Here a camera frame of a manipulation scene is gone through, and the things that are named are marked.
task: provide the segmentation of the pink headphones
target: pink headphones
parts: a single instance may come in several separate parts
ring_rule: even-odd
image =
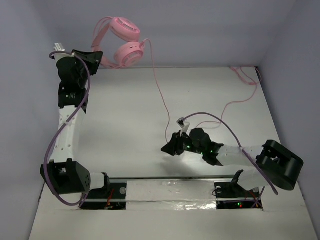
[[[98,34],[95,37],[96,28],[102,21]],[[102,57],[101,65],[108,69],[120,69],[126,68],[136,64],[144,55],[145,41],[138,42],[140,38],[139,28],[124,17],[104,17],[102,18],[94,28],[93,32],[93,43],[91,49],[93,52],[101,51],[101,41],[106,35],[108,29],[111,29],[116,36],[122,40],[128,42],[121,46],[114,54],[114,60],[117,64],[109,61],[105,56]]]

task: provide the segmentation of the wire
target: wire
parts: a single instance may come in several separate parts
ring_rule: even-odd
[[[267,183],[270,185],[270,187],[272,188],[273,192],[275,195],[279,195],[277,189],[275,188],[275,186],[273,185],[273,183],[271,182],[271,180],[268,178],[268,176],[261,170],[261,168],[256,164],[256,162],[252,159],[252,157],[244,150],[244,148],[242,147],[239,138],[236,136],[236,134],[234,133],[234,131],[232,131],[232,129],[219,117],[211,114],[211,113],[207,113],[207,112],[196,112],[193,114],[190,114],[186,117],[183,118],[183,121],[187,120],[188,118],[191,118],[195,115],[208,115],[211,116],[217,120],[219,120],[229,131],[230,133],[233,135],[233,137],[235,138],[238,146],[241,148],[241,151],[243,152],[243,154],[249,159],[249,161],[252,163],[252,165],[258,170],[258,172],[264,177],[264,179],[267,181]]]
[[[153,75],[154,75],[155,83],[156,83],[156,86],[158,87],[158,90],[159,90],[159,92],[160,92],[160,95],[161,95],[161,98],[162,98],[164,107],[165,107],[165,109],[166,109],[166,112],[168,113],[168,123],[167,123],[167,125],[166,125],[166,127],[165,127],[165,131],[164,131],[165,141],[166,141],[166,143],[168,143],[167,131],[168,131],[168,127],[169,127],[169,124],[170,124],[170,112],[169,112],[169,110],[168,110],[167,104],[166,104],[166,102],[165,102],[164,96],[163,96],[163,94],[162,94],[162,92],[161,92],[161,89],[160,89],[160,86],[159,86],[159,83],[158,83],[158,80],[157,80],[155,60],[154,60],[154,54],[153,54],[153,48],[152,48],[151,40],[147,38],[147,39],[145,39],[143,42],[146,42],[146,41],[148,41],[149,44],[150,44],[152,68],[153,68]]]
[[[249,78],[252,82],[247,82],[247,81],[244,79],[244,77],[242,77],[242,76],[238,73],[238,69],[239,69],[239,68],[230,67],[230,69],[237,74],[237,76],[239,77],[240,80],[242,80],[245,84],[254,85],[254,86],[255,86],[255,89],[254,89],[252,95],[251,95],[249,98],[247,98],[247,99],[245,99],[245,100],[242,100],[242,101],[231,101],[231,102],[229,102],[227,105],[225,105],[225,107],[224,107],[224,109],[223,109],[223,112],[222,112],[222,114],[221,114],[221,117],[220,117],[221,119],[223,119],[223,116],[224,116],[224,114],[225,114],[225,111],[226,111],[226,109],[227,109],[227,107],[228,107],[229,105],[231,105],[231,104],[245,103],[245,102],[251,100],[251,99],[254,97],[254,95],[256,94],[257,89],[258,89],[258,84],[261,83],[261,81],[262,81],[262,76],[261,76],[259,70],[258,70],[255,66],[254,66],[253,68],[256,69],[256,71],[258,72],[258,74],[259,74],[259,76],[260,76],[260,81],[259,81],[259,82],[256,82],[256,81],[253,80],[251,77],[249,77],[249,76],[243,71],[242,66],[240,67],[241,71],[242,71],[243,74],[244,74],[247,78]],[[219,122],[219,121],[202,121],[202,122],[200,122],[195,128],[199,127],[201,124],[204,124],[204,123],[216,123],[216,124],[219,124],[217,127],[214,127],[214,129],[219,128],[220,125],[221,125],[221,122]]]
[[[112,195],[114,194],[114,189],[111,190],[110,196],[108,197],[108,200],[106,201],[106,208],[110,205],[110,200],[112,199]]]
[[[56,143],[56,140],[58,138],[58,136],[60,135],[60,133],[65,129],[65,127],[67,126],[67,124],[72,120],[72,118],[79,112],[79,110],[82,108],[82,106],[84,105],[84,103],[86,102],[88,96],[89,96],[89,91],[90,91],[90,86],[91,86],[91,78],[90,78],[90,72],[89,69],[86,65],[86,63],[77,55],[72,54],[71,52],[67,52],[67,51],[53,51],[50,53],[49,58],[54,59],[54,55],[55,54],[67,54],[70,55],[72,57],[75,57],[76,59],[78,59],[84,66],[86,73],[88,75],[88,85],[87,85],[87,91],[84,95],[84,98],[82,99],[81,103],[79,104],[79,106],[75,109],[75,111],[70,115],[70,117],[65,121],[65,123],[59,128],[59,130],[56,132],[56,134],[54,135],[54,137],[52,138],[45,156],[44,156],[44,161],[43,161],[43,171],[44,171],[44,177],[46,180],[46,184],[48,185],[49,189],[51,190],[51,192],[53,193],[53,195],[55,195],[55,197],[62,202],[63,204],[67,205],[67,206],[77,206],[78,204],[82,205],[83,202],[87,199],[88,197],[88,193],[86,194],[82,194],[81,198],[79,201],[75,202],[75,203],[70,203],[67,202],[66,200],[64,200],[62,197],[60,197],[60,195],[57,193],[57,191],[55,190],[52,182],[50,181],[50,177],[49,177],[49,173],[48,173],[48,161],[49,161],[49,154],[51,152],[51,149],[53,147],[53,145]]]
[[[255,196],[251,191],[249,191],[249,193],[252,195],[252,197],[254,198],[254,200],[256,200],[256,196]]]
[[[254,204],[252,205],[252,209],[255,207],[255,205],[256,204],[258,204],[258,202],[260,201],[260,199],[261,199],[261,197],[262,197],[262,194],[264,193],[264,191],[265,191],[265,186],[262,188],[262,190],[261,190],[261,193],[260,193],[260,195],[259,195],[259,197],[256,199],[256,201],[254,202]]]

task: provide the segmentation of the robotic arm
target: robotic arm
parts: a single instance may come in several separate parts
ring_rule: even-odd
[[[90,76],[93,76],[98,71],[103,52],[73,50],[72,54],[77,56],[74,57],[63,53],[64,49],[59,44],[56,44],[55,50],[60,50],[59,53],[53,55],[61,79],[58,90],[59,129],[64,124],[66,126],[58,135],[47,164],[49,179],[46,178],[43,164],[40,173],[47,184],[50,181],[55,192],[59,195],[88,193],[91,190],[99,189],[99,192],[107,197],[110,191],[108,175],[89,172],[76,161],[81,124],[88,105],[88,95],[86,95],[88,73],[78,58],[84,61]],[[81,104],[79,111],[68,122],[67,120]]]
[[[253,167],[252,162],[244,154],[245,151],[256,160],[255,163],[272,184],[287,191],[295,188],[304,162],[278,142],[267,140],[262,146],[251,147],[227,146],[211,141],[202,128],[192,129],[188,135],[190,124],[182,119],[177,122],[182,129],[172,134],[170,142],[161,149],[162,152],[171,156],[181,155],[184,151],[201,154],[202,159],[212,166]],[[267,185],[268,182],[258,169],[240,170],[234,175],[232,182],[223,185],[224,190],[220,190],[220,197],[223,197],[222,192],[236,197],[237,192],[250,191]]]

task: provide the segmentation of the white wall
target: white wall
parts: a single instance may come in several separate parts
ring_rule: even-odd
[[[151,39],[157,66],[202,67],[260,63],[296,0],[44,1],[68,49],[89,51],[98,20],[123,16]],[[101,46],[113,60],[123,44],[108,32]],[[149,46],[139,65],[151,65]]]
[[[0,239],[28,239],[58,124],[59,77],[49,59],[55,30],[40,0],[0,1]]]
[[[299,179],[320,234],[320,1],[298,0],[260,68],[283,144],[304,160]]]

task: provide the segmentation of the pink cable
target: pink cable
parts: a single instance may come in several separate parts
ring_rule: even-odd
[[[143,42],[146,42],[146,41],[148,41],[149,44],[150,44],[152,68],[153,68],[153,75],[154,75],[155,83],[156,83],[156,86],[157,86],[158,89],[159,89],[159,92],[160,92],[160,95],[161,95],[161,98],[162,98],[164,107],[165,107],[165,109],[166,109],[166,112],[168,113],[168,124],[166,125],[165,132],[164,132],[165,141],[166,141],[166,143],[168,143],[167,131],[168,131],[168,127],[169,127],[169,124],[170,124],[170,113],[169,113],[167,104],[166,104],[166,102],[165,102],[164,96],[163,96],[163,94],[162,94],[162,92],[161,92],[161,89],[160,89],[160,86],[159,86],[159,83],[158,83],[158,80],[157,80],[156,67],[155,67],[155,60],[154,60],[154,54],[153,54],[152,44],[151,44],[150,39],[147,38],[147,39],[145,39]]]
[[[251,99],[254,97],[254,95],[256,94],[256,92],[257,92],[258,84],[261,83],[261,81],[262,81],[261,74],[260,74],[259,70],[258,70],[255,66],[254,66],[253,68],[255,68],[255,69],[257,70],[257,72],[259,73],[259,76],[260,76],[260,81],[259,81],[259,82],[256,82],[256,81],[253,80],[251,77],[249,77],[249,76],[243,71],[242,68],[243,68],[243,67],[241,66],[241,67],[240,67],[241,72],[242,72],[247,78],[249,78],[252,82],[247,82],[246,79],[239,74],[239,72],[238,72],[239,67],[237,67],[237,68],[235,68],[235,67],[230,67],[230,69],[237,74],[237,76],[239,77],[239,79],[240,79],[241,81],[243,81],[245,84],[248,84],[248,85],[251,85],[251,86],[255,86],[255,89],[254,89],[252,95],[251,95],[248,99],[242,100],[242,101],[231,101],[231,102],[229,102],[227,105],[225,105],[225,107],[224,107],[224,109],[223,109],[223,112],[222,112],[222,114],[221,114],[221,117],[220,117],[221,119],[223,119],[223,116],[224,116],[224,114],[225,114],[225,111],[226,111],[226,109],[227,109],[227,107],[228,107],[229,105],[231,105],[231,104],[245,103],[245,102],[251,100]],[[202,121],[202,122],[200,122],[195,128],[199,127],[201,124],[204,124],[204,123],[216,123],[216,124],[219,124],[217,127],[214,127],[214,129],[217,129],[217,128],[219,128],[219,127],[221,126],[221,122],[219,122],[219,121]]]

